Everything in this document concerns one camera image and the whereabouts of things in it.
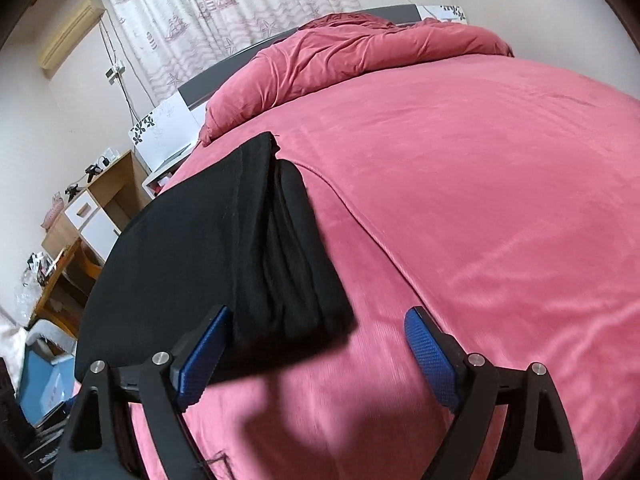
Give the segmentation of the wooden desk with white drawers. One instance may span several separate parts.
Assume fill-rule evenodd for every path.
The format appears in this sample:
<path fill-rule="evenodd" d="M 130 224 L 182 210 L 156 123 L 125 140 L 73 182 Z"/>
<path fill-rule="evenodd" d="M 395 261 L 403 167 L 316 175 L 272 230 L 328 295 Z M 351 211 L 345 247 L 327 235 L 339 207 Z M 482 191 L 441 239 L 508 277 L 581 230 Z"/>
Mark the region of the wooden desk with white drawers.
<path fill-rule="evenodd" d="M 41 246 L 55 257 L 80 238 L 103 264 L 127 224 L 151 201 L 142 188 L 148 175 L 128 151 L 111 162 L 65 207 Z"/>

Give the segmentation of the black pants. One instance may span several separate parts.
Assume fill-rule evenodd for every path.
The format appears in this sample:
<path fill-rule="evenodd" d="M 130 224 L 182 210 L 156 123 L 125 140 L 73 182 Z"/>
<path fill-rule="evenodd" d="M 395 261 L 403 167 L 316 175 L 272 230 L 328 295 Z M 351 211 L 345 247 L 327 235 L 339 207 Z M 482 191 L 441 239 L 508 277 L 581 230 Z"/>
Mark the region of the black pants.
<path fill-rule="evenodd" d="M 354 311 L 298 169 L 263 132 L 152 200 L 122 231 L 90 292 L 75 376 L 171 349 L 230 311 L 218 378 L 307 359 L 343 341 Z"/>

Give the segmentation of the grey bed headboard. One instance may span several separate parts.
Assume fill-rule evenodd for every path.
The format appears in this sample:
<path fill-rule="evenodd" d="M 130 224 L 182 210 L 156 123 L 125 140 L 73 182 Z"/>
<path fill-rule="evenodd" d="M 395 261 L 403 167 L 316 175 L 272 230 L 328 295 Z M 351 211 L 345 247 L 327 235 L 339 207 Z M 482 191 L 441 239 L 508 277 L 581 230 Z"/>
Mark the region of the grey bed headboard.
<path fill-rule="evenodd" d="M 414 25 L 421 21 L 419 7 L 414 3 L 378 6 L 377 8 L 359 10 L 359 13 L 369 14 L 375 18 L 391 22 L 398 27 Z M 294 38 L 294 42 L 299 44 L 299 32 L 300 29 L 297 27 L 278 32 L 209 66 L 204 72 L 194 76 L 179 87 L 178 92 L 184 104 L 189 110 L 194 110 L 194 108 L 206 104 L 229 79 L 247 65 L 253 64 L 256 58 L 259 60 L 259 65 L 265 63 L 262 58 L 268 58 L 268 60 L 283 58 L 282 64 L 284 65 L 290 64 L 288 58 L 294 58 L 293 64 L 295 64 L 299 55 L 290 53 L 290 50 L 296 50 L 291 38 Z"/>

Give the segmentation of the pink rumpled duvet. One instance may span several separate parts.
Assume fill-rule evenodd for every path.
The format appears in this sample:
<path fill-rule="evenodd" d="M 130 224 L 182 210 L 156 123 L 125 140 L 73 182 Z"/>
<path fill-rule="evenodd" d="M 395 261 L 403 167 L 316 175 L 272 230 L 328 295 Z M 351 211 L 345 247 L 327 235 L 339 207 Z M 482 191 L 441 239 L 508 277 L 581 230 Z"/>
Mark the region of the pink rumpled duvet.
<path fill-rule="evenodd" d="M 333 13 L 300 28 L 299 58 L 258 58 L 229 79 L 206 103 L 198 140 L 211 144 L 266 110 L 376 70 L 446 60 L 467 54 L 511 56 L 494 32 L 424 18 L 398 27 L 369 14 Z"/>

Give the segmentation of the beige wall air conditioner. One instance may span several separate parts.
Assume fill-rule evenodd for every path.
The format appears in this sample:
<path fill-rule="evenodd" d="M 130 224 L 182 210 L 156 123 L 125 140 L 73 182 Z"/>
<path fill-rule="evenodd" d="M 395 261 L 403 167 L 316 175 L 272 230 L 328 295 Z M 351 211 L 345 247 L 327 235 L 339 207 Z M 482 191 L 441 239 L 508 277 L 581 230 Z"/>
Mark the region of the beige wall air conditioner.
<path fill-rule="evenodd" d="M 101 21 L 105 12 L 102 0 L 80 0 L 70 14 L 56 26 L 38 52 L 38 66 L 51 78 Z"/>

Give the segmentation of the pink fleece bed blanket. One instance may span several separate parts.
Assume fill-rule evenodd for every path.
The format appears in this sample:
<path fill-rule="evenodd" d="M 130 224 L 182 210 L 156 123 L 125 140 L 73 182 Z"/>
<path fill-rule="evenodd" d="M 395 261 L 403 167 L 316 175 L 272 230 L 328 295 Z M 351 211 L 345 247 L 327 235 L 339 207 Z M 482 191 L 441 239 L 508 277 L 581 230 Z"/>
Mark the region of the pink fleece bed blanket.
<path fill-rule="evenodd" d="M 220 478 L 419 478 L 449 417 L 405 340 L 416 304 L 496 365 L 548 367 L 586 478 L 638 455 L 637 99 L 505 56 L 379 70 L 234 128 L 176 180 L 267 130 L 304 178 L 357 325 L 188 409 Z"/>

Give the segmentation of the white patterned curtain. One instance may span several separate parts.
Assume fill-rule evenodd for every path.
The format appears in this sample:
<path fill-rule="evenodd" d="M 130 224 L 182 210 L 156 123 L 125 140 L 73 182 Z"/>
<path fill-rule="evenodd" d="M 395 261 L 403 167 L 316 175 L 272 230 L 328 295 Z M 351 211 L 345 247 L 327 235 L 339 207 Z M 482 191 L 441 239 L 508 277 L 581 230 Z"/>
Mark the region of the white patterned curtain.
<path fill-rule="evenodd" d="M 108 0 L 152 95 L 163 101 L 210 66 L 359 0 Z"/>

